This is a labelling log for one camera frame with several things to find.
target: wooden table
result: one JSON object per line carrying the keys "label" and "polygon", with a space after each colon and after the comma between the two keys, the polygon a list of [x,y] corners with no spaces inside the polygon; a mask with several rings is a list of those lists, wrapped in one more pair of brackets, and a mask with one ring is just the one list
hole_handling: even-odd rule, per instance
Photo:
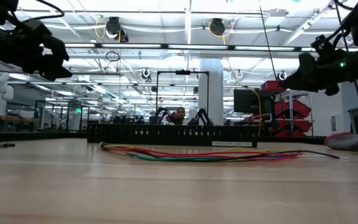
{"label": "wooden table", "polygon": [[260,143],[350,159],[149,162],[108,154],[85,139],[15,143],[0,149],[0,223],[358,223],[355,152]]}

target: black metal frame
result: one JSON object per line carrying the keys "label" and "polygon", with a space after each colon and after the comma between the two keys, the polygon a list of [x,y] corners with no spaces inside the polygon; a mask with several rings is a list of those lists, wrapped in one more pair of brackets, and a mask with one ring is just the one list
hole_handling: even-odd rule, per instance
{"label": "black metal frame", "polygon": [[[157,97],[155,98],[155,111],[156,112],[158,110],[158,80],[159,80],[161,73],[175,73],[176,75],[184,75],[184,74],[177,74],[177,72],[175,72],[175,71],[157,71],[157,91],[156,91]],[[187,75],[189,75],[189,74],[205,74],[207,76],[208,83],[207,83],[207,87],[206,87],[206,114],[208,115],[208,113],[209,113],[209,72],[186,71],[186,73],[187,73]]]}

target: red wire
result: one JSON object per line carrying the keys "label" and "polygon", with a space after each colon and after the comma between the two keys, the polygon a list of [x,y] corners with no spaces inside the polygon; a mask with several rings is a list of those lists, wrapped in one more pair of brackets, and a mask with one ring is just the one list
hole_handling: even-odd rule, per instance
{"label": "red wire", "polygon": [[152,149],[144,149],[144,148],[138,148],[138,147],[133,147],[133,148],[121,148],[121,147],[107,147],[108,150],[112,150],[112,151],[122,151],[123,149],[126,150],[137,150],[137,151],[145,151],[145,152],[149,152],[149,153],[156,153],[156,154],[163,154],[163,155],[168,155],[168,156],[208,156],[208,155],[216,155],[216,154],[260,154],[260,155],[267,155],[267,156],[292,156],[292,155],[296,155],[296,154],[301,154],[301,153],[293,153],[293,154],[282,154],[282,153],[274,153],[274,152],[250,152],[250,151],[235,151],[235,152],[205,152],[205,153],[172,153],[172,152],[162,152],[162,151],[156,151],[156,150],[152,150]]}

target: white column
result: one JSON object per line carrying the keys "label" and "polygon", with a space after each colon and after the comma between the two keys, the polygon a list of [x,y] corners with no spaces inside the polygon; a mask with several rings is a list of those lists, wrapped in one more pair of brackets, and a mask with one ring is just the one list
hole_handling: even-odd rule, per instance
{"label": "white column", "polygon": [[209,118],[216,125],[223,125],[223,66],[219,58],[200,59],[200,71],[209,72],[209,108],[207,108],[208,78],[198,78],[198,108],[209,111]]}

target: yellow wire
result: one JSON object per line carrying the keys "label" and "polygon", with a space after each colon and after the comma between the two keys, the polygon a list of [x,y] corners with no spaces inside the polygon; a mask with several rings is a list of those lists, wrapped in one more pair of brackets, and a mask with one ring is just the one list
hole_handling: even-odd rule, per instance
{"label": "yellow wire", "polygon": [[[229,63],[229,67],[230,67],[232,75],[234,75],[234,78],[238,82],[237,77],[235,76],[235,74],[233,74],[233,69],[231,67],[229,57],[226,57],[226,59],[227,59],[227,62]],[[260,102],[259,94],[255,90],[252,90],[250,88],[248,90],[253,91],[256,94],[256,96],[258,97],[258,102],[259,102],[259,130],[258,130],[258,137],[259,137],[260,136],[260,127],[262,125],[262,103]]]}
{"label": "yellow wire", "polygon": [[232,32],[233,32],[233,25],[231,26],[230,33],[228,33],[228,34],[226,34],[226,35],[216,35],[216,34],[212,33],[212,31],[211,31],[211,22],[209,22],[209,24],[208,24],[208,30],[209,30],[209,32],[210,32],[212,35],[214,35],[215,37],[222,37],[222,38],[223,38],[223,45],[226,45],[226,41],[225,41],[224,38],[227,37],[228,35],[232,34]]}
{"label": "yellow wire", "polygon": [[94,27],[94,33],[95,33],[100,39],[103,39],[104,36],[106,36],[106,24],[107,24],[107,21],[104,23],[103,36],[99,36],[99,34],[98,34],[98,22],[99,22],[99,17],[97,17],[97,20],[96,20],[96,25],[95,25],[95,27]]}
{"label": "yellow wire", "polygon": [[253,91],[256,96],[258,97],[258,101],[259,101],[259,130],[258,130],[258,137],[260,136],[260,127],[262,126],[262,103],[260,102],[260,97],[259,94],[252,89],[249,89],[250,91]]}

